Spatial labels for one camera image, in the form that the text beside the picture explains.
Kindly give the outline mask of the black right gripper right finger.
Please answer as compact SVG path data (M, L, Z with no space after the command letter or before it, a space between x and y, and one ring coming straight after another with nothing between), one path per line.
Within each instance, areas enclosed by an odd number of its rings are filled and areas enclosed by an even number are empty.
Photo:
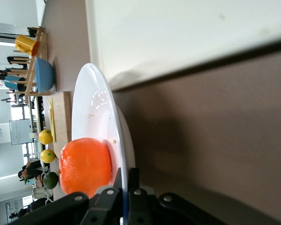
M128 174L128 225L227 225L175 193L156 197L140 185L140 170Z

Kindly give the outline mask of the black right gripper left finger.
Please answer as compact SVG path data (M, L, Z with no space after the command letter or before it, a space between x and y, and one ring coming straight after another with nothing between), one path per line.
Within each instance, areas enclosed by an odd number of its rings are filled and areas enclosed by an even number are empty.
M112 186L89 198L82 192L67 195L10 223L10 225L119 225L122 216L121 169Z

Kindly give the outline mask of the orange fruit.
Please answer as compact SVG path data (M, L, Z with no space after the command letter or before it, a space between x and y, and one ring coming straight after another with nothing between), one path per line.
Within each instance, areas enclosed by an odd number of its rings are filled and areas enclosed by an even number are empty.
M93 138L67 143L59 156L59 182L67 195L83 192L93 197L111 180L111 159L107 146Z

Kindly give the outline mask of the white round plate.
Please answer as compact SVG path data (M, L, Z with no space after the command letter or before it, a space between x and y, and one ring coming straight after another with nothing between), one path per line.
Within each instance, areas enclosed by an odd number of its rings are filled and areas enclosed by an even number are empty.
M72 140L94 138L108 145L113 183L121 169L123 219L128 222L128 172L135 167L133 142L127 122L116 105L101 70L85 64L77 77L72 105Z

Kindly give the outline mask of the dark green avocado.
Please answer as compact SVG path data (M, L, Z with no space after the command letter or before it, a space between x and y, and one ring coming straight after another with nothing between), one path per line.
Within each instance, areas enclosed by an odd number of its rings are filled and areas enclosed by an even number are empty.
M58 181L59 181L59 177L55 172L46 173L45 176L43 177L43 185L47 189L55 188Z

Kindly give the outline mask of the yellow lemon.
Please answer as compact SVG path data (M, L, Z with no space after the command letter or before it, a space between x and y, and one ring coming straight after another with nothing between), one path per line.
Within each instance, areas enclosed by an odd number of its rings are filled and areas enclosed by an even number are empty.
M51 163L55 159L56 155L53 150L46 149L41 152L40 158L44 163Z
M49 129L42 130L38 135L38 139L43 145L52 143L53 136L51 130Z

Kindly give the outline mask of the person in black shirt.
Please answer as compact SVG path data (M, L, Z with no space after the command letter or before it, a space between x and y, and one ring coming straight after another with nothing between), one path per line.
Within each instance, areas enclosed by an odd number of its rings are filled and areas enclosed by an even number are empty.
M26 165L22 167L22 169L18 172L18 177L20 179L32 179L35 178L40 187L43 187L43 179L42 179L42 165L40 160L34 162L28 162Z

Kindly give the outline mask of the yellow plastic knife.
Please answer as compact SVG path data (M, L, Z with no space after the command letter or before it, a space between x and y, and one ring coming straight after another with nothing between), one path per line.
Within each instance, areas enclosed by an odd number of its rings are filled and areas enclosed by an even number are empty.
M55 119L54 119L53 124L54 124L54 130L52 131L52 138L53 138L53 142L56 142Z

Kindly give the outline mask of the wooden cutting board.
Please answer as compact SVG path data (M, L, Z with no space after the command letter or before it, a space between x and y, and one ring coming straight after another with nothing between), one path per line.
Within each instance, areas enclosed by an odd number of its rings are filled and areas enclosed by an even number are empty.
M62 148L72 140L72 102L71 93L69 91L57 92L49 96L44 96L44 112L45 121L48 129L51 130L49 120L49 102L53 99L54 119L56 142L49 144L49 148L53 149L59 158Z

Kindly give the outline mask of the white notice board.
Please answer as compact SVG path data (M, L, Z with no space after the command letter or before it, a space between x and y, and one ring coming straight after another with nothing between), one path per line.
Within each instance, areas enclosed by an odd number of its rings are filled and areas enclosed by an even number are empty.
M12 145L33 142L33 138L30 138L30 133L32 132L30 119L10 120L9 128Z

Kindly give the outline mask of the yellow plastic fork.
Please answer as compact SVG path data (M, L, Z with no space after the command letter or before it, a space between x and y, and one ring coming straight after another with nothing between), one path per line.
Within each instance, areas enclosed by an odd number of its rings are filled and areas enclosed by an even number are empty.
M54 130L54 119L53 119L53 105L52 105L52 99L48 99L49 102L49 120L50 120L50 126L51 126L51 131Z

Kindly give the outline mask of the blue bowl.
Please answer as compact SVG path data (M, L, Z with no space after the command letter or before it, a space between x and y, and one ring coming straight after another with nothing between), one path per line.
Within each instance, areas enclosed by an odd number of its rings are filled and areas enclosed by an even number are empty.
M54 67L47 60L36 58L35 70L38 93L50 91L56 80Z

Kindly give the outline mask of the wooden mug rack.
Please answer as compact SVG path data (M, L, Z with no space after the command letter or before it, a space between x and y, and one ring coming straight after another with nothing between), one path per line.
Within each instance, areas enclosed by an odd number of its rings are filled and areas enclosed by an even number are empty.
M19 63L27 63L28 69L26 70L19 70L19 69L11 69L10 72L8 72L9 75L14 75L18 77L25 78L24 81L17 81L13 80L13 83L16 84L23 84L26 87L26 90L24 91L18 91L18 94L24 94L27 98L30 96L41 96L41 95L48 95L49 92L45 93L38 93L37 91L37 81L36 81L36 70L35 70L35 60L36 58L42 58L44 60L48 59L48 47L47 47L47 34L45 32L45 29L43 27L32 27L33 31L35 31L35 37L31 39L37 40L40 42L37 55L32 57L28 55L29 57L27 59L25 58L15 58L14 62ZM17 50L15 48L14 52L22 53L21 51Z

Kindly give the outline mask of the cream bear print tray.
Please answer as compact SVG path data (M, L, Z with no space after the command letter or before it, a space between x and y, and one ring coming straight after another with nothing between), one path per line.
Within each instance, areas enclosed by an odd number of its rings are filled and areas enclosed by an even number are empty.
M91 62L119 90L281 41L281 0L85 0Z

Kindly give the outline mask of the yellow mug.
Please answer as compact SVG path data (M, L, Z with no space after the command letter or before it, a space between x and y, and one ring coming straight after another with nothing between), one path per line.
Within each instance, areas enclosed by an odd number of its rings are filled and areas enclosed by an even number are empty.
M25 35L18 35L15 39L16 49L32 57L37 55L39 45L39 41L33 40Z

